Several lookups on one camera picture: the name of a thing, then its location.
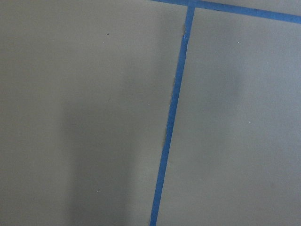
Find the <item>blue tape line lengthwise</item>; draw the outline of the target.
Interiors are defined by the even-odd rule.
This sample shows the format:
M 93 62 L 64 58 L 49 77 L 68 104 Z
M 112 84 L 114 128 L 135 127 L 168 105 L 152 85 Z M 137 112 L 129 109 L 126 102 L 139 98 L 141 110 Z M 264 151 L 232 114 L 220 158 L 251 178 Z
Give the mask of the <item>blue tape line lengthwise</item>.
M 150 214 L 151 226 L 155 226 L 157 224 L 194 12 L 195 12 L 194 2 L 189 1 L 187 5 L 187 11 L 186 11 L 186 16 L 184 21 L 184 33 L 182 35 L 177 68 L 174 77 L 174 86 L 171 95 L 168 118 L 166 123 L 166 136 L 162 148 L 155 193 L 154 193 L 153 203 L 151 208 L 151 214 Z

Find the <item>blue tape line crosswise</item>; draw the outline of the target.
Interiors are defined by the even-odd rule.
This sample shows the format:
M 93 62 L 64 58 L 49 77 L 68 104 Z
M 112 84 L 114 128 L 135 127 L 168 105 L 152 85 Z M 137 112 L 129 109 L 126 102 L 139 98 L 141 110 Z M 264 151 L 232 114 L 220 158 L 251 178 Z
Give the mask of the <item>blue tape line crosswise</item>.
M 161 2 L 166 4 L 180 5 L 180 6 L 192 6 L 194 8 L 207 9 L 212 11 L 233 13 L 244 16 L 253 16 L 258 18 L 265 18 L 277 21 L 283 21 L 294 24 L 301 24 L 301 16 L 256 9 L 241 6 L 234 6 L 229 4 L 222 4 L 216 2 L 209 2 L 203 0 L 156 0 L 155 2 Z

